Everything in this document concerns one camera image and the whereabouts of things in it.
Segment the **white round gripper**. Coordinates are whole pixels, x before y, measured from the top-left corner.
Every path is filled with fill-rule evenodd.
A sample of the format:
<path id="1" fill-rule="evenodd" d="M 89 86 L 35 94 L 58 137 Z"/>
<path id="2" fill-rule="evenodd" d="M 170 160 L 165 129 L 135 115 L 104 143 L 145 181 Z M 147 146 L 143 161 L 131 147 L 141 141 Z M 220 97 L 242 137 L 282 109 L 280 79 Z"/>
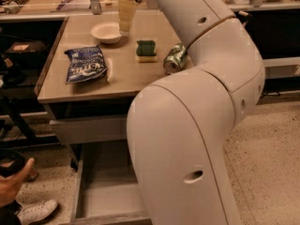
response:
<path id="1" fill-rule="evenodd" d="M 118 0 L 119 30 L 123 36 L 128 36 L 136 12 L 135 0 Z"/>

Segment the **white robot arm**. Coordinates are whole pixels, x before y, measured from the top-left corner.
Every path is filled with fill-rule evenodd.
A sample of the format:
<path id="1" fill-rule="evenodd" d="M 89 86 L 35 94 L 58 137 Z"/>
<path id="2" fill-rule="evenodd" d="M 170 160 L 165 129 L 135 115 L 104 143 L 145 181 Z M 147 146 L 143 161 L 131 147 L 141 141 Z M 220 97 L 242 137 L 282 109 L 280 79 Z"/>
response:
<path id="1" fill-rule="evenodd" d="M 243 225 L 223 145 L 257 104 L 263 59 L 221 0 L 156 0 L 191 68 L 146 86 L 127 114 L 127 143 L 153 225 Z"/>

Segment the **person's hand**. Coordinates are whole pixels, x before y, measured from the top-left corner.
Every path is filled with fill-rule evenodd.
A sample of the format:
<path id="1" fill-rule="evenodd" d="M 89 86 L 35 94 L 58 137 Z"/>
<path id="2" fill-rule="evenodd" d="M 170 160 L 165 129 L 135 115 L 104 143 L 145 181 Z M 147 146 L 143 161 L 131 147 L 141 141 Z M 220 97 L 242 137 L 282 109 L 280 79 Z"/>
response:
<path id="1" fill-rule="evenodd" d="M 6 206 L 15 200 L 23 181 L 32 171 L 34 163 L 35 160 L 30 157 L 19 172 L 9 177 L 0 176 L 0 207 Z"/>

